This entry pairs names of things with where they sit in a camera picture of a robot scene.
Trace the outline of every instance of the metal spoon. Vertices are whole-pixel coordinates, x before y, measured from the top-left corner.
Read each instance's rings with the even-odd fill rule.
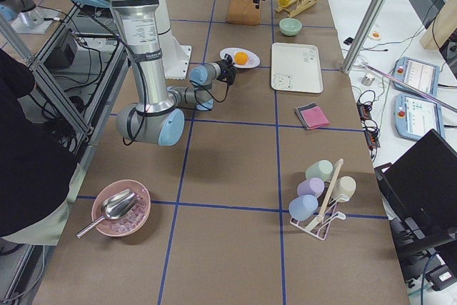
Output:
[[[138,196],[131,189],[125,189],[110,196],[100,206],[101,216],[77,233],[76,237],[80,239],[105,219],[114,220],[124,217],[138,200]]]

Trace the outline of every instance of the mint green bowl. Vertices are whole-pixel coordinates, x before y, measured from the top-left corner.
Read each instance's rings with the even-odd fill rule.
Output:
[[[284,18],[279,22],[279,30],[286,36],[297,35],[301,27],[301,22],[295,18]]]

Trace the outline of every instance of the white tray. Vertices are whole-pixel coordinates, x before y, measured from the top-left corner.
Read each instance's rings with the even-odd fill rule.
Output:
[[[273,43],[271,87],[278,91],[321,93],[321,63],[317,46]]]

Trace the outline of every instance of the white table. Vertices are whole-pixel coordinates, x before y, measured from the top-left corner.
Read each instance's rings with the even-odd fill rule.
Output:
[[[346,55],[349,47],[343,41],[348,37],[354,37],[356,35],[371,0],[328,0],[328,2],[331,7],[335,27],[338,30],[341,48],[344,55]],[[412,37],[421,29],[423,29],[422,21],[418,18],[409,0],[386,0],[373,27],[373,30],[381,34],[381,40],[374,41],[367,39],[363,46],[369,48],[386,42],[400,42],[408,37]],[[413,59],[442,66],[444,59],[438,51],[422,48],[420,39],[424,33],[425,29],[414,39],[409,39],[402,44],[387,44],[375,48],[388,49],[388,51],[362,51],[360,56],[373,67],[386,73],[392,70],[396,61],[402,56],[408,56]],[[361,80],[366,72],[365,69],[353,68],[349,73],[351,83],[362,92],[371,89],[378,96],[383,91],[381,86],[382,78],[376,76],[371,86],[364,86]],[[456,78],[447,65],[443,67],[443,71],[439,76],[439,83],[457,86]],[[401,138],[395,129],[393,117],[394,99],[402,92],[394,89],[392,85],[389,87],[387,95],[386,92],[379,98],[379,101],[373,104],[371,112],[373,119],[381,126],[381,148],[378,149],[377,157],[373,163],[374,166],[395,162],[415,143],[415,141]],[[356,99],[359,94],[360,92],[354,88]],[[437,98],[453,107],[457,107],[457,90],[439,88]],[[371,94],[367,94],[362,98],[362,101],[370,100],[372,100]],[[442,111],[444,124],[457,125],[456,113],[448,109],[442,109]],[[457,129],[445,129],[445,136],[446,141],[457,150]],[[414,295],[410,296],[410,302],[412,305],[420,304],[419,292],[415,292]],[[424,292],[424,302],[428,305],[457,304],[457,284],[440,292],[426,290]]]

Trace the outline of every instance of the orange fruit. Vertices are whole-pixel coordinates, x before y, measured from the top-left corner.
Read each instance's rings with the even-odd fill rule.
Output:
[[[243,66],[248,63],[249,57],[244,51],[239,51],[235,54],[235,63]]]

